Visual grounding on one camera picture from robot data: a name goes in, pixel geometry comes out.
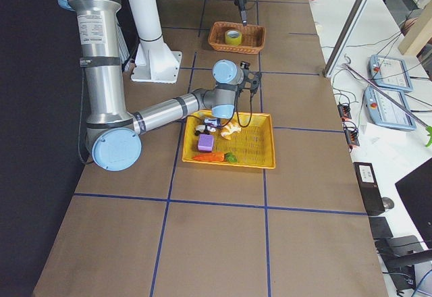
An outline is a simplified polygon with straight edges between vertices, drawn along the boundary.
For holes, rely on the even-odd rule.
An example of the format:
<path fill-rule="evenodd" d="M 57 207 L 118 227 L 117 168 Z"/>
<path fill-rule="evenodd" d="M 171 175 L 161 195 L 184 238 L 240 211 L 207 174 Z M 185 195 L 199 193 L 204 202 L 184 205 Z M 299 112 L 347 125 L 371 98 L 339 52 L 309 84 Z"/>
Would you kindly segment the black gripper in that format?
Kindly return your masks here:
<path fill-rule="evenodd" d="M 235 6 L 238 7 L 240 18 L 243 26 L 247 26 L 246 4 L 247 0 L 234 0 Z"/>

